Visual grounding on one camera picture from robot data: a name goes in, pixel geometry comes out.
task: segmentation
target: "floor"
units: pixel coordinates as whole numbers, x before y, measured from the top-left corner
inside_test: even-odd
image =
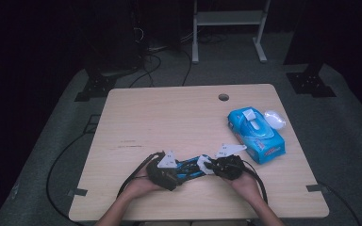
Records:
[[[258,60],[252,44],[254,35],[228,35],[218,43],[200,44],[200,62],[195,65],[190,65],[190,43],[183,46],[185,52],[167,50],[147,56],[147,71],[160,62],[150,73],[151,79],[145,75],[137,81],[146,73],[139,70],[120,78],[115,88],[128,89],[131,84],[132,88],[178,87],[183,83],[184,86],[273,84],[314,175],[330,187],[323,192],[330,209],[328,217],[283,221],[287,225],[358,225],[351,208],[362,224],[362,104],[343,76],[328,65],[321,68],[320,77],[336,97],[296,94],[286,73],[301,72],[306,65],[283,65],[292,34],[263,35],[262,45],[268,58],[265,64]],[[1,208],[0,225],[74,225],[66,216],[93,140],[93,134],[83,134],[84,127],[91,115],[99,115],[105,105],[105,98],[74,101],[87,80],[82,70],[63,92]]]

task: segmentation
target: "tissue box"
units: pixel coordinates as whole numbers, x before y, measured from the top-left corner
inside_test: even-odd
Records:
[[[239,142],[246,145],[246,152],[258,164],[269,162],[285,153],[284,139],[253,107],[231,111],[228,125]]]

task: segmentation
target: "white shelf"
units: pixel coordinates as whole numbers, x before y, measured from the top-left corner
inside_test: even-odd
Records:
[[[198,12],[197,25],[247,25],[260,24],[262,10]]]

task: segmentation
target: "hole in table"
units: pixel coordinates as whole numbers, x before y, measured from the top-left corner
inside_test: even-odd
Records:
[[[219,100],[221,100],[221,101],[228,101],[229,99],[230,99],[230,97],[225,93],[222,93],[219,95]]]

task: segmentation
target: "forearm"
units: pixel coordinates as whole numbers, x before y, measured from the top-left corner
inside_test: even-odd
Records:
[[[128,208],[129,203],[132,202],[132,198],[127,194],[122,194],[117,200],[110,206],[105,214],[96,222],[95,226],[117,226],[120,225],[123,215]]]
[[[264,225],[284,225],[281,219],[275,215],[272,209],[261,199],[261,197],[259,199],[250,200],[248,203],[254,208],[257,216],[261,219]]]

